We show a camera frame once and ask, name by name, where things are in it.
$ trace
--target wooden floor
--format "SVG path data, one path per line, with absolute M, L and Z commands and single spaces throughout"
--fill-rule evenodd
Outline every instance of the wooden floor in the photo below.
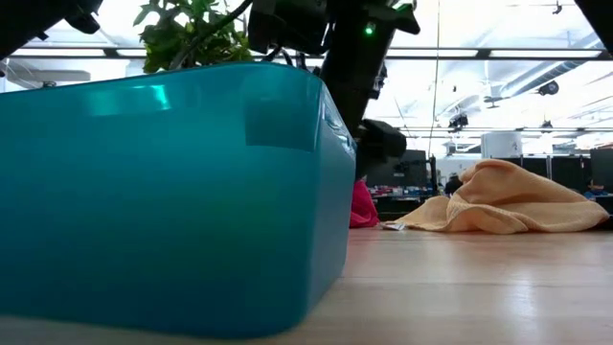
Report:
M 213 343 L 0 317 L 2 345 Z M 612 345 L 613 233 L 352 231 L 344 277 L 310 317 L 254 343 Z

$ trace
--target ceiling light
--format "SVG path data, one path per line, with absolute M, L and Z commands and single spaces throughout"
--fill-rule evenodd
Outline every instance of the ceiling light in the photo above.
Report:
M 428 58 L 465 58 L 475 57 L 476 49 L 391 49 L 388 57 L 428 57 Z
M 541 128 L 553 128 L 554 126 L 552 125 L 551 120 L 550 121 L 543 121 L 543 124 L 540 126 Z M 541 130 L 541 133 L 551 133 L 550 130 Z
M 426 131 L 430 132 L 429 126 L 404 126 L 401 128 L 402 130 L 410 130 L 412 132 L 417 131 Z M 432 131 L 434 132 L 447 132 L 449 130 L 448 127 L 434 127 Z M 543 130 L 541 127 L 521 127 L 519 130 L 518 127 L 465 127 L 463 131 L 523 131 L 523 132 L 540 132 Z M 584 127 L 582 130 L 578 130 L 576 127 L 554 127 L 550 130 L 551 132 L 613 132 L 613 127 Z
M 492 50 L 491 58 L 595 58 L 602 50 Z
M 145 49 L 118 49 L 117 54 L 123 57 L 144 58 L 147 56 Z
M 14 57 L 104 57 L 102 49 L 17 49 Z

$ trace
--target green led light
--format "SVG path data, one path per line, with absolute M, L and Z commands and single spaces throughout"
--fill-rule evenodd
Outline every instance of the green led light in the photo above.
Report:
M 375 34 L 375 24 L 368 23 L 366 28 L 364 28 L 364 34 L 366 35 L 374 35 Z

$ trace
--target pink cloth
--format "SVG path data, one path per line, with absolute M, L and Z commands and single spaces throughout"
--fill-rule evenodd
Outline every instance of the pink cloth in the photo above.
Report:
M 379 223 L 371 193 L 366 182 L 359 180 L 353 185 L 352 217 L 350 228 L 371 227 Z

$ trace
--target computer monitor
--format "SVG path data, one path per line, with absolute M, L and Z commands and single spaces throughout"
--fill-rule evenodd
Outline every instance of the computer monitor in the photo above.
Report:
M 613 186 L 613 149 L 591 149 L 592 178 L 599 186 Z
M 539 176 L 548 178 L 547 174 L 547 158 L 526 158 L 521 161 L 521 167 L 530 173 L 535 173 Z
M 375 167 L 366 174 L 366 185 L 390 187 L 425 187 L 425 151 L 408 149 L 400 159 L 390 159 L 386 164 Z

